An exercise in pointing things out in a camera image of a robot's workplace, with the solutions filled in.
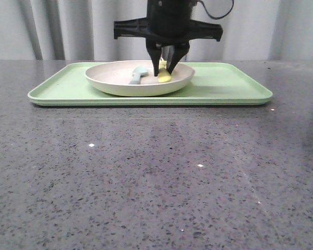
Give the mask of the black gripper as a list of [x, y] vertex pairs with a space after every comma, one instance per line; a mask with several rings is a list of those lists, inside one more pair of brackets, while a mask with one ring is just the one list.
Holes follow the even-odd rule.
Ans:
[[167, 71], [172, 73], [178, 62], [189, 52], [189, 41], [213, 39], [220, 41], [223, 29], [219, 24], [193, 20], [193, 8], [203, 1], [148, 1], [144, 18], [115, 21], [114, 38], [146, 39], [146, 49], [156, 77], [162, 47], [170, 46]]

